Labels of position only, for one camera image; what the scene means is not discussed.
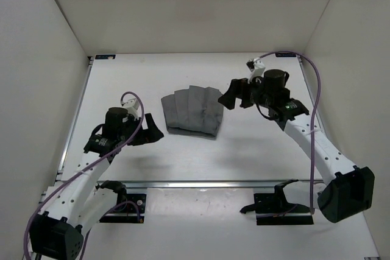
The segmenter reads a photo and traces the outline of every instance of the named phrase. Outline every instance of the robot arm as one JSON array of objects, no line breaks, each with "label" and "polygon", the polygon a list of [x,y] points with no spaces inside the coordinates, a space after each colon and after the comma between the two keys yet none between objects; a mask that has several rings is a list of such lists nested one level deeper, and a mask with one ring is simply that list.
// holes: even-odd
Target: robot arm
[{"label": "robot arm", "polygon": [[[235,99],[241,99],[241,108],[256,105],[263,117],[275,121],[279,127],[311,155],[311,130],[309,111],[299,101],[290,97],[285,87],[288,73],[278,69],[265,70],[259,58],[249,60],[252,74],[249,79],[234,79],[219,102],[229,110]],[[268,109],[265,116],[260,107]],[[339,222],[371,207],[374,174],[368,167],[360,169],[346,158],[321,132],[314,129],[314,157],[316,168],[324,183],[314,185],[314,207],[320,209],[331,222]],[[280,204],[310,205],[310,184],[290,180],[275,187]]]},{"label": "robot arm", "polygon": [[[122,108],[110,108],[104,124],[92,131],[76,173],[84,171],[48,201],[33,219],[29,233],[34,252],[54,259],[76,259],[91,227],[108,210],[127,200],[126,187],[120,182],[106,181],[97,185],[97,181],[119,153],[120,150],[115,152],[115,149],[131,136],[134,138],[128,145],[132,146],[156,142],[164,137],[150,113],[145,114],[147,129],[141,126],[134,134],[140,123],[138,106],[138,102],[132,99]],[[87,169],[112,151],[113,154]]]}]

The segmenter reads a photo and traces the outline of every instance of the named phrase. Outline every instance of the purple cable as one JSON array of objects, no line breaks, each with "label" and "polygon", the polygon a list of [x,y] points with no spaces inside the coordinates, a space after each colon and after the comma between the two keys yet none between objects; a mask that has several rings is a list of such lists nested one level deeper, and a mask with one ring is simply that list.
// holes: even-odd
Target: purple cable
[{"label": "purple cable", "polygon": [[310,151],[310,190],[309,190],[309,192],[310,192],[310,213],[314,214],[314,206],[313,206],[313,201],[314,201],[314,168],[315,168],[315,159],[314,159],[314,156],[315,156],[315,148],[314,148],[314,143],[315,143],[314,120],[316,118],[316,112],[317,112],[317,107],[318,107],[318,103],[319,103],[319,98],[321,96],[321,78],[319,76],[318,68],[314,64],[314,62],[311,61],[308,57],[304,56],[301,53],[297,53],[297,52],[294,52],[294,51],[274,51],[274,52],[269,52],[267,54],[264,54],[264,55],[260,56],[260,58],[264,58],[264,57],[267,57],[269,55],[276,54],[276,53],[286,53],[286,52],[287,53],[293,53],[293,54],[299,55],[302,58],[304,58],[311,65],[311,67],[313,67],[314,72],[316,73],[316,77],[317,77],[317,96],[316,96],[316,100],[314,101],[313,112],[311,114],[311,119],[310,119],[310,140],[311,140],[310,141],[310,146],[311,146],[311,151]]},{"label": "purple cable", "polygon": [[26,260],[31,260],[31,257],[30,257],[30,254],[29,254],[29,231],[30,231],[30,228],[31,228],[31,224],[32,224],[32,221],[34,220],[35,216],[37,216],[37,214],[40,212],[40,210],[42,209],[42,207],[44,207],[45,204],[47,204],[47,202],[53,198],[53,196],[55,196],[58,192],[60,192],[63,188],[67,187],[70,183],[72,183],[75,179],[79,178],[84,172],[88,171],[89,169],[91,169],[92,167],[95,167],[95,165],[99,164],[101,161],[105,160],[106,158],[108,158],[110,155],[112,155],[113,153],[116,153],[117,151],[121,150],[125,145],[127,145],[129,142],[131,142],[135,135],[137,134],[137,132],[140,130],[141,126],[142,126],[142,122],[144,121],[144,117],[145,117],[145,112],[144,112],[144,105],[140,99],[140,97],[133,93],[132,91],[127,91],[125,92],[122,97],[121,97],[121,100],[123,99],[124,96],[126,96],[127,94],[132,94],[133,96],[136,97],[136,99],[139,101],[140,103],[140,106],[141,106],[141,119],[140,119],[140,123],[138,124],[138,126],[136,127],[135,131],[133,132],[133,134],[128,138],[128,140],[126,140],[123,144],[121,144],[120,146],[118,146],[116,149],[112,150],[111,152],[105,154],[104,156],[102,156],[101,158],[97,159],[95,162],[91,163],[90,165],[88,165],[87,167],[85,167],[84,169],[82,169],[80,172],[76,173],[75,175],[73,175],[69,180],[63,182],[63,184],[61,186],[59,186],[52,194],[50,194],[49,196],[47,196],[45,198],[45,200],[38,205],[38,208],[34,211],[34,213],[31,215],[28,223],[27,223],[27,227],[26,227],[26,230],[24,231],[24,236],[23,236],[23,252],[24,252],[24,257],[26,257]]},{"label": "purple cable", "polygon": [[256,215],[256,217],[278,217],[278,216],[285,216],[287,213],[290,213],[291,211],[293,211],[296,207],[298,206],[298,204],[295,204],[291,209],[283,212],[283,213],[269,213],[269,214],[260,214],[259,216]]},{"label": "purple cable", "polygon": [[[107,212],[104,214],[104,216],[107,215],[108,213],[112,213],[112,212],[115,211],[118,207],[121,207],[122,205],[125,205],[125,207],[126,207],[127,204],[131,204],[131,205],[134,206],[135,211],[136,211],[136,217],[137,217],[137,219],[138,219],[138,222],[140,222],[140,221],[141,221],[140,210],[138,209],[138,206],[137,206],[133,201],[123,201],[123,202],[121,202],[120,204],[115,205],[112,209],[110,209],[109,211],[107,211]],[[85,235],[84,244],[83,244],[83,249],[81,250],[81,254],[80,254],[79,260],[83,260],[83,258],[84,258],[84,253],[85,253],[85,250],[86,250],[86,248],[87,248],[87,241],[88,241],[88,238],[89,238],[89,236],[90,236],[90,231],[91,231],[91,230],[89,230],[89,231],[87,232],[87,234]]]}]

